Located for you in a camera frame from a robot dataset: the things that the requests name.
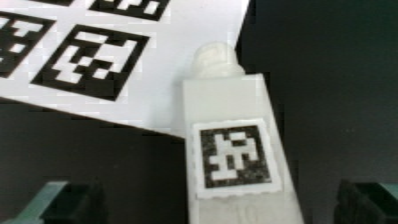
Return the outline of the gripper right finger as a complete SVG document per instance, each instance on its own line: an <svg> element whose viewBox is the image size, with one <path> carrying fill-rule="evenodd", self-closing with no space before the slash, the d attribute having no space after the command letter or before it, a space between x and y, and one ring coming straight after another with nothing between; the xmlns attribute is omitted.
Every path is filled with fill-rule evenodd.
<svg viewBox="0 0 398 224"><path fill-rule="evenodd" d="M343 180L336 199L334 224L398 224L398 183Z"/></svg>

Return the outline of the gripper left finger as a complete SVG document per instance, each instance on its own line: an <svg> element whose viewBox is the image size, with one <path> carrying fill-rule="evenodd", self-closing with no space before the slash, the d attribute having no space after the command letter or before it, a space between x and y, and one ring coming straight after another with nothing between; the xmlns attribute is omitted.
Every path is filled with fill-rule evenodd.
<svg viewBox="0 0 398 224"><path fill-rule="evenodd" d="M103 186L48 182L10 224L106 224Z"/></svg>

